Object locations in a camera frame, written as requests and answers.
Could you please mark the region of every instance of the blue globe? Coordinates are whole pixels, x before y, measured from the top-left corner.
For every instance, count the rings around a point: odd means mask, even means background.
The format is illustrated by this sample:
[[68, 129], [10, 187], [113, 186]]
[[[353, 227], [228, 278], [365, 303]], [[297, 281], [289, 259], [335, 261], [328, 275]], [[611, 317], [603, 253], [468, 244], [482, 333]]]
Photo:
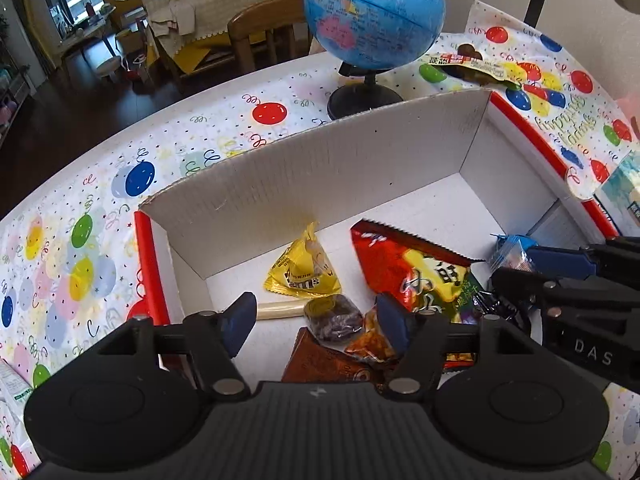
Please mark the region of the blue globe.
[[384, 70], [412, 62], [436, 40], [444, 0], [305, 0], [311, 33], [334, 56]]

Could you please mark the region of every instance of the globe stand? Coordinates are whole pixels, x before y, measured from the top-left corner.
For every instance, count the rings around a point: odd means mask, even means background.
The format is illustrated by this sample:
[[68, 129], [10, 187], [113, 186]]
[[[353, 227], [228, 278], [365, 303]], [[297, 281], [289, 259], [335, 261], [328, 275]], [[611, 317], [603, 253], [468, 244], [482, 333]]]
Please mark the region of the globe stand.
[[376, 83], [376, 75], [386, 70], [364, 70], [343, 63], [338, 73], [343, 76], [364, 76], [364, 83], [341, 86], [329, 97], [326, 110], [333, 120], [373, 108], [399, 103], [402, 98], [391, 88]]

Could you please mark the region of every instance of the wooden floor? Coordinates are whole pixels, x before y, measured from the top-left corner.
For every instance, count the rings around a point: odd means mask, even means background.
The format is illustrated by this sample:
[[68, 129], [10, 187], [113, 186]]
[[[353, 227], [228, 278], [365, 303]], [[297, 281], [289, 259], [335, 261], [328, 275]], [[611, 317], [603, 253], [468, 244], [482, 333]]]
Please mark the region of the wooden floor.
[[239, 75], [229, 63], [185, 81], [180, 94], [162, 67], [156, 87], [101, 82], [94, 69], [110, 54], [98, 42], [68, 60], [72, 85], [62, 70], [25, 102], [0, 148], [0, 218], [57, 171], [130, 124], [181, 99]]

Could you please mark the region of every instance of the white stool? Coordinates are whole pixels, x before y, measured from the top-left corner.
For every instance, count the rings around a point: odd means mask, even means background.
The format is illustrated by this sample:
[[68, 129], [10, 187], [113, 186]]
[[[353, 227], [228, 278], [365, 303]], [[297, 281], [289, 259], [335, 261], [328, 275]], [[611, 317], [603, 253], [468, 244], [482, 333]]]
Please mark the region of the white stool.
[[117, 82], [116, 70], [122, 66], [122, 59], [120, 56], [110, 57], [104, 63], [98, 65], [98, 68], [95, 69], [95, 73], [97, 73], [98, 77], [102, 79], [103, 77], [108, 77], [111, 79], [111, 82]]

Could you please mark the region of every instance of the black globe base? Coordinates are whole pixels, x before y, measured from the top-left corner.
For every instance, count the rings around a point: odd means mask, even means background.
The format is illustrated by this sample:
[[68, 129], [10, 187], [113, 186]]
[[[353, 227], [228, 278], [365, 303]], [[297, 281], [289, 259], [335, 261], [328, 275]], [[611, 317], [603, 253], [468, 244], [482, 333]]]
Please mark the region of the black globe base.
[[326, 111], [336, 120], [401, 101], [391, 88], [377, 84], [375, 75], [367, 75], [364, 83], [341, 86], [332, 93]]

